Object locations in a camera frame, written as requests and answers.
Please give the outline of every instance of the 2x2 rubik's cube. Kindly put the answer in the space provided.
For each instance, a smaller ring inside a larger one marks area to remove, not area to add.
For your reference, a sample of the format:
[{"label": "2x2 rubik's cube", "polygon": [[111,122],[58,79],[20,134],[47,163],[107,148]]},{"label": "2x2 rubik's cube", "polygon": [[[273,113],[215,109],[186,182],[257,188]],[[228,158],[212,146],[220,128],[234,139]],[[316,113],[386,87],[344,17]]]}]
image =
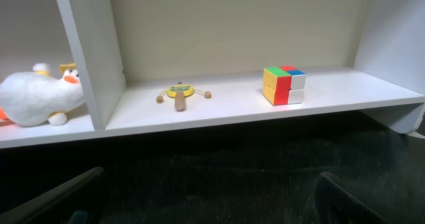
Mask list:
[{"label": "2x2 rubik's cube", "polygon": [[273,104],[299,104],[303,101],[305,74],[292,66],[264,69],[263,95]]}]

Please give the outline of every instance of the white tile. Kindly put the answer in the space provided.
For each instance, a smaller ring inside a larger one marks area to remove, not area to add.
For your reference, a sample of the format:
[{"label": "white tile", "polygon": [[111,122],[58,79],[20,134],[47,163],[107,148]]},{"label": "white tile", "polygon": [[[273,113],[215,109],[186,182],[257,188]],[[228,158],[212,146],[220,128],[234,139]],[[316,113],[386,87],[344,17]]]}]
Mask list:
[{"label": "white tile", "polygon": [[304,90],[290,90],[288,104],[301,104],[303,102]]},{"label": "white tile", "polygon": [[305,86],[305,74],[301,75],[293,75],[291,81],[291,89],[292,90],[301,90],[304,89]]}]

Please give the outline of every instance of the shelf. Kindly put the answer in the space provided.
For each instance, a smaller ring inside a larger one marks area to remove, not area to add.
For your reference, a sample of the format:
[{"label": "shelf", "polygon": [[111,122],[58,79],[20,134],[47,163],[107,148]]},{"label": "shelf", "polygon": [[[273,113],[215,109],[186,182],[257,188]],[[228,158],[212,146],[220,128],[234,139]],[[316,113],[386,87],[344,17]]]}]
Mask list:
[{"label": "shelf", "polygon": [[[422,94],[357,70],[303,71],[307,74],[303,103],[283,106],[272,106],[263,97],[262,72],[129,84],[106,132],[140,134],[425,102]],[[188,97],[185,112],[176,112],[169,97],[157,104],[155,97],[179,81],[211,91],[212,98]]]},{"label": "shelf", "polygon": [[68,118],[69,121],[63,126],[51,126],[46,123],[24,128],[16,124],[0,123],[0,148],[66,142],[94,137],[92,120],[85,105],[69,112]]}]

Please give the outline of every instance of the orange beak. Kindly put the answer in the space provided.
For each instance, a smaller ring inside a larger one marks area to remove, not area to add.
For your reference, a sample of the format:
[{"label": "orange beak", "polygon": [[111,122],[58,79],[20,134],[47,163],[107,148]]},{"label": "orange beak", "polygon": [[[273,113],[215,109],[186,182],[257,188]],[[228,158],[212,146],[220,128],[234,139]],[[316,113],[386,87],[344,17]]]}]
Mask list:
[{"label": "orange beak", "polygon": [[74,78],[73,76],[67,75],[64,77],[65,81],[70,82],[71,84],[78,83],[78,80]]}]

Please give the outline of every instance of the yellow drum head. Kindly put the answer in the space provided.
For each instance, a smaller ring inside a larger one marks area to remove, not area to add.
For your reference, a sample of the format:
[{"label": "yellow drum head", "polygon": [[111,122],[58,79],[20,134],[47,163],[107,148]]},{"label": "yellow drum head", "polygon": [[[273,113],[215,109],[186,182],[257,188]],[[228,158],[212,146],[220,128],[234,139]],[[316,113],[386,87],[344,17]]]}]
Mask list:
[{"label": "yellow drum head", "polygon": [[195,89],[193,88],[193,86],[188,84],[176,84],[167,88],[168,97],[175,98],[177,91],[183,91],[183,94],[185,94],[185,97],[188,97],[195,92]]}]

